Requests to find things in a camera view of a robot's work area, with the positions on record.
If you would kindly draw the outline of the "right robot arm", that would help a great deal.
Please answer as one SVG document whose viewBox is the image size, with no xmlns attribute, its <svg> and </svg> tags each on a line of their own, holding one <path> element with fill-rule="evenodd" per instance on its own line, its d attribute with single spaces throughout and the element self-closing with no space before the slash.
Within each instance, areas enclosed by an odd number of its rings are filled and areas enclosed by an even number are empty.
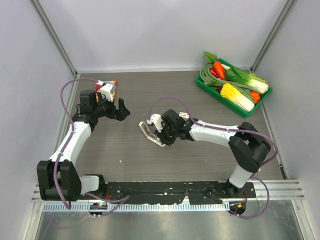
<svg viewBox="0 0 320 240">
<path fill-rule="evenodd" d="M 162 145 L 171 146 L 179 138 L 229 148 L 236 160 L 236 167 L 226 181 L 225 190 L 233 198 L 243 193 L 245 183 L 258 172 L 271 150 L 265 137 L 248 122 L 239 126 L 222 126 L 185 118 L 169 109 L 162 115 L 151 115 L 147 124 L 155 127 L 154 134 Z"/>
</svg>

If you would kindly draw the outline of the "white stapler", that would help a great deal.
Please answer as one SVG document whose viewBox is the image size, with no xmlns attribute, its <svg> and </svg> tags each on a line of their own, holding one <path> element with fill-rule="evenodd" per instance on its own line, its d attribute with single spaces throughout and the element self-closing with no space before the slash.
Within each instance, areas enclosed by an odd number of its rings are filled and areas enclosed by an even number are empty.
<svg viewBox="0 0 320 240">
<path fill-rule="evenodd" d="M 150 129 L 148 128 L 147 124 L 144 121 L 141 121 L 139 123 L 139 128 L 141 129 L 141 131 L 143 132 L 143 134 L 145 135 L 145 137 L 152 141 L 153 143 L 164 147 L 165 145 L 163 143 L 161 143 L 160 138 L 158 138 L 155 134 L 153 134 Z"/>
</svg>

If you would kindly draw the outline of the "white staple box sleeve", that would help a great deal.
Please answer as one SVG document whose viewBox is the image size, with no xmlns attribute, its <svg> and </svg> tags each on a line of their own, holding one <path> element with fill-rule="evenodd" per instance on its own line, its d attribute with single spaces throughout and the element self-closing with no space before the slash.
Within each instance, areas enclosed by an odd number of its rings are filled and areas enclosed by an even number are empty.
<svg viewBox="0 0 320 240">
<path fill-rule="evenodd" d="M 180 112 L 179 116 L 182 117 L 183 119 L 188 119 L 190 117 L 189 114 L 186 112 Z"/>
</svg>

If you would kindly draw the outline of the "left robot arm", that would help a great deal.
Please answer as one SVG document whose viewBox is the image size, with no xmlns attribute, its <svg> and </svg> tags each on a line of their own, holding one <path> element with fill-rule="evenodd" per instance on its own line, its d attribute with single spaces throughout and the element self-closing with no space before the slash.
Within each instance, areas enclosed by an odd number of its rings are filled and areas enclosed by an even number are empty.
<svg viewBox="0 0 320 240">
<path fill-rule="evenodd" d="M 75 164 L 100 118 L 123 121 L 131 114 L 122 98 L 115 105 L 108 96 L 107 92 L 92 89 L 81 91 L 79 104 L 62 143 L 49 160 L 40 161 L 36 167 L 42 200 L 68 203 L 83 199 L 86 193 L 97 200 L 106 195 L 107 185 L 103 175 L 79 176 Z"/>
</svg>

